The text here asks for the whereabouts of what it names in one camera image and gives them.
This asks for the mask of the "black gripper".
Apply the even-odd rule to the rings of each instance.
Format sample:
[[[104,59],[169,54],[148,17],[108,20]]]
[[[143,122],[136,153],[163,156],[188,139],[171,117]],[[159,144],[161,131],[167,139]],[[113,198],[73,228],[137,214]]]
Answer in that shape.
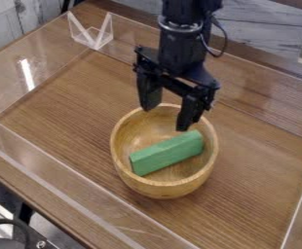
[[[177,22],[159,16],[159,48],[136,46],[136,88],[139,105],[148,112],[161,102],[163,89],[181,97],[176,116],[176,130],[187,131],[199,122],[204,110],[211,109],[220,84],[204,69],[209,51],[208,41],[213,17]]]

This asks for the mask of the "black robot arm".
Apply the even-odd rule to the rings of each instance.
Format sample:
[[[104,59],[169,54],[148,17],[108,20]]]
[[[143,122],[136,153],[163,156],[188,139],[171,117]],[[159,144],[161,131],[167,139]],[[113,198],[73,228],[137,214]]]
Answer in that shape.
[[[212,108],[217,80],[204,68],[208,41],[221,0],[163,0],[159,47],[135,48],[139,105],[149,111],[167,89],[181,98],[176,130],[185,131]]]

